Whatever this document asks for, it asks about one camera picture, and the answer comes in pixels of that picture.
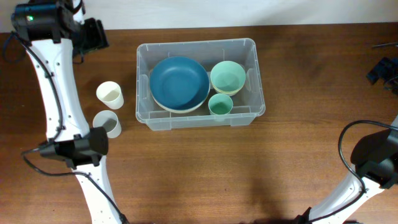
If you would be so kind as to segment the cream cup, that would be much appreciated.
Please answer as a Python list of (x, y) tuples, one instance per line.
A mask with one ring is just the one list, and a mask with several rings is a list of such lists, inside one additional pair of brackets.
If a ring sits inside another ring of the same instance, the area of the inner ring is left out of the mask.
[(112, 81), (103, 82), (96, 89), (97, 98), (112, 110), (120, 109), (124, 104), (121, 87)]

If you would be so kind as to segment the green bowl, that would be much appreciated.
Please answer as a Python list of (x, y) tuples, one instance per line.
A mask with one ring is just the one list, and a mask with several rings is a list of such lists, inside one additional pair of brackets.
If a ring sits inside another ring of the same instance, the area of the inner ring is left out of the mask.
[(246, 82), (246, 72), (244, 68), (233, 61), (223, 61), (217, 63), (210, 72), (212, 86), (241, 86)]

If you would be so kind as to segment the blue plate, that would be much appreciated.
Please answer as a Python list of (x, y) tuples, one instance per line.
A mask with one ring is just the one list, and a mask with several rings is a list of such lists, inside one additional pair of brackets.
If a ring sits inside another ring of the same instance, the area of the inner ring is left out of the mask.
[(160, 61), (150, 75), (155, 101), (171, 110), (189, 110), (202, 104), (209, 92), (206, 70), (193, 59), (170, 57)]

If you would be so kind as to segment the grey cup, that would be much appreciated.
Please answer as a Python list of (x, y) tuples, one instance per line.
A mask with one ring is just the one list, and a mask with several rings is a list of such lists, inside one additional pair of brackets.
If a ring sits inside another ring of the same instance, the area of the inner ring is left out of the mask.
[(103, 127), (111, 139), (118, 137), (122, 131), (118, 116), (110, 110), (100, 111), (93, 119), (93, 127)]

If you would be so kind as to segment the cream plate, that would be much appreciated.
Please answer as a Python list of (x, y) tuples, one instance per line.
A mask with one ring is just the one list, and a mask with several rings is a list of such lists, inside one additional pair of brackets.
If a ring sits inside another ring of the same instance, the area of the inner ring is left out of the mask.
[(184, 114), (195, 111), (199, 108), (208, 98), (208, 95), (186, 95), (181, 94), (165, 94), (165, 95), (152, 95), (154, 101), (166, 111), (177, 114)]

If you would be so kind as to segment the yellow bowl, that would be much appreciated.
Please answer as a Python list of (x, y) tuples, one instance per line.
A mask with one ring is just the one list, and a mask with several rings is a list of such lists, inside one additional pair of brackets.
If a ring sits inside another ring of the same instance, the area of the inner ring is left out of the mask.
[(225, 86), (222, 88), (220, 86), (213, 85), (212, 87), (217, 93), (222, 93), (228, 96), (234, 96), (242, 89), (241, 86)]

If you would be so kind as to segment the clear plastic storage container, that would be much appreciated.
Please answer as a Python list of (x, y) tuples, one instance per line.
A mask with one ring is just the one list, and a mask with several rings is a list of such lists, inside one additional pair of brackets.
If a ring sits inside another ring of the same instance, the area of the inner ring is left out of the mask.
[[(214, 116), (210, 114), (207, 103), (192, 112), (177, 114), (155, 102), (150, 91), (152, 70), (161, 60), (178, 56), (196, 60), (207, 72), (224, 60), (234, 61), (243, 67), (246, 81), (232, 97), (230, 114)], [(136, 118), (153, 131), (247, 126), (266, 110), (256, 43), (249, 38), (141, 44), (137, 48), (136, 71)]]

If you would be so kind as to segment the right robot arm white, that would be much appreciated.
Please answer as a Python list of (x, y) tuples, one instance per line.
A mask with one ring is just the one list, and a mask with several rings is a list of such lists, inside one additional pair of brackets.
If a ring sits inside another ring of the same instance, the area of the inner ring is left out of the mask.
[[(343, 155), (343, 137), (357, 124), (371, 124), (384, 130), (361, 138), (348, 162)], [(371, 120), (347, 124), (339, 136), (338, 154), (348, 169), (347, 176), (326, 199), (297, 216), (294, 223), (346, 223), (367, 200), (396, 185), (397, 120), (392, 125)]]

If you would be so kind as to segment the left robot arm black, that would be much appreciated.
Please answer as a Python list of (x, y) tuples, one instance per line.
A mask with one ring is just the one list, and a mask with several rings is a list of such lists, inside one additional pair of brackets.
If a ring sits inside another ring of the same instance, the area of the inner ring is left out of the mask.
[(100, 20), (86, 19), (83, 1), (36, 1), (15, 6), (11, 14), (15, 38), (25, 48), (37, 74), (47, 119), (46, 141), (22, 152), (25, 163), (51, 176), (28, 160), (38, 152), (66, 163), (82, 188), (93, 223), (127, 223), (113, 197), (106, 170), (109, 149), (103, 127), (91, 128), (83, 114), (73, 74), (74, 57), (107, 48)]

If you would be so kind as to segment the green cup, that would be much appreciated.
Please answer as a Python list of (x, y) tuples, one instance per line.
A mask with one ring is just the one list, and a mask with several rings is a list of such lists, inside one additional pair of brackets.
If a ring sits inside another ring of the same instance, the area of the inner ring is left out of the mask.
[(229, 95), (217, 93), (209, 99), (208, 108), (212, 115), (229, 114), (233, 109), (233, 100)]

